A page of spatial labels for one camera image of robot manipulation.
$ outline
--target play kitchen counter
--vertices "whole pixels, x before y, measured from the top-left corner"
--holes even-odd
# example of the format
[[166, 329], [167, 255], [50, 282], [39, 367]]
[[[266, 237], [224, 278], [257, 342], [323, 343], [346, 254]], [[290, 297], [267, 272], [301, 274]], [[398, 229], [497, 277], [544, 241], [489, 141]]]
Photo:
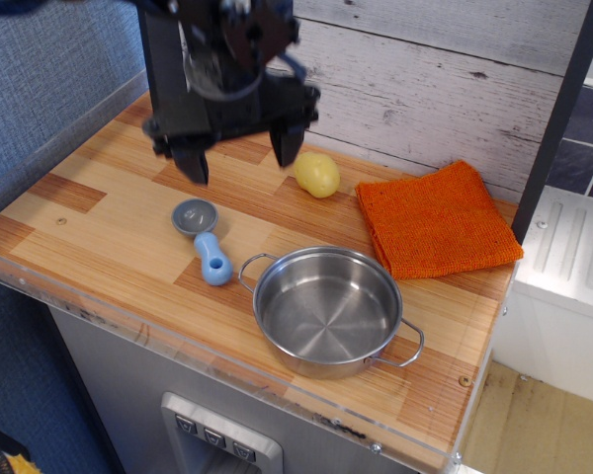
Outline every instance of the play kitchen counter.
[[[0, 281], [404, 465], [455, 465], [513, 266], [400, 281], [403, 319], [426, 341], [408, 366], [375, 363], [339, 380], [297, 375], [272, 353], [236, 275], [223, 286], [203, 281], [172, 210], [192, 197], [213, 202], [213, 233], [235, 271], [260, 253], [317, 245], [373, 256], [354, 188], [404, 175], [329, 153], [340, 189], [316, 199], [259, 135], [216, 146], [210, 183], [199, 187], [153, 156], [140, 128], [149, 113], [145, 96], [0, 214]], [[515, 207], [498, 206], [510, 220]], [[251, 264], [246, 281], [254, 286], [270, 263]], [[418, 340], [401, 325], [383, 354], [404, 361]]]

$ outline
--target yellow potato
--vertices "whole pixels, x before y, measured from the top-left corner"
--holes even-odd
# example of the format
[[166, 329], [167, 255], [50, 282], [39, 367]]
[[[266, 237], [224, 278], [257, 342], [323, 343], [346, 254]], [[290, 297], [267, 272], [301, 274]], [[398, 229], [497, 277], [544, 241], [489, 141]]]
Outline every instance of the yellow potato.
[[296, 182], [315, 198], [328, 198], [338, 190], [340, 173], [329, 156], [307, 151], [295, 159]]

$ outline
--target pot handle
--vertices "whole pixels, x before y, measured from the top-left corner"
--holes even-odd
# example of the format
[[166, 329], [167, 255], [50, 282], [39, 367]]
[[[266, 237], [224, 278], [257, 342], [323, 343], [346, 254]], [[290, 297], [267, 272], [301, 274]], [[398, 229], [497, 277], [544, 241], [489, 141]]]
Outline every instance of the pot handle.
[[237, 278], [239, 279], [239, 282], [241, 284], [244, 285], [244, 287], [250, 291], [251, 293], [254, 293], [255, 290], [253, 288], [251, 288], [248, 283], [244, 282], [244, 270], [246, 269], [246, 267], [248, 267], [248, 265], [250, 265], [251, 263], [253, 263], [255, 260], [257, 259], [261, 259], [262, 257], [266, 257], [268, 259], [272, 259], [272, 260], [279, 260], [279, 257], [275, 257], [274, 255], [270, 255], [270, 254], [259, 254], [259, 255], [255, 255], [254, 257], [251, 257], [250, 259], [248, 259], [246, 262], [244, 262], [241, 266], [241, 269], [239, 269], [239, 275], [237, 276]]
[[394, 367], [401, 368], [401, 367], [406, 367], [408, 364], [415, 361], [419, 357], [422, 350], [424, 349], [424, 332], [421, 329], [419, 329], [417, 326], [415, 326], [414, 324], [411, 324], [408, 321], [405, 321], [403, 319], [402, 319], [402, 323], [404, 323], [406, 326], [408, 326], [409, 328], [411, 328], [412, 330], [417, 332], [417, 334], [419, 334], [419, 348], [417, 349], [417, 351], [415, 352], [413, 357], [411, 357], [409, 360], [405, 360], [403, 363], [396, 363], [391, 360], [386, 360], [385, 358], [378, 357], [378, 356], [371, 357], [373, 360], [388, 363], [389, 365], [393, 365]]

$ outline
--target orange towel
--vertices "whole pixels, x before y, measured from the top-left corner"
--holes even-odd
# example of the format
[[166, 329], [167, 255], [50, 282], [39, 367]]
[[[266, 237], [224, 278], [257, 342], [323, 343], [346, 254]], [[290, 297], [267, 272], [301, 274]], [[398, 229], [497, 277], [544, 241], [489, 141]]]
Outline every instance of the orange towel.
[[414, 180], [361, 183], [356, 193], [378, 260], [395, 279], [440, 277], [523, 258], [481, 177], [464, 161]]

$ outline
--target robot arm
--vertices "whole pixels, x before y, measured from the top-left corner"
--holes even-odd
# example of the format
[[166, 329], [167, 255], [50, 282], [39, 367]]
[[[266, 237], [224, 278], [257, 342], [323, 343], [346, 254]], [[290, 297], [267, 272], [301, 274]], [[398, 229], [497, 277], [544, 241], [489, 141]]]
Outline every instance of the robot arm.
[[[45, 1], [0, 0], [0, 15], [29, 13]], [[292, 0], [129, 1], [139, 11], [153, 105], [143, 131], [155, 153], [206, 184], [208, 149], [268, 131], [279, 165], [292, 164], [320, 96], [285, 54], [298, 41]], [[167, 54], [172, 48], [180, 53]], [[270, 74], [275, 57], [293, 73]]]

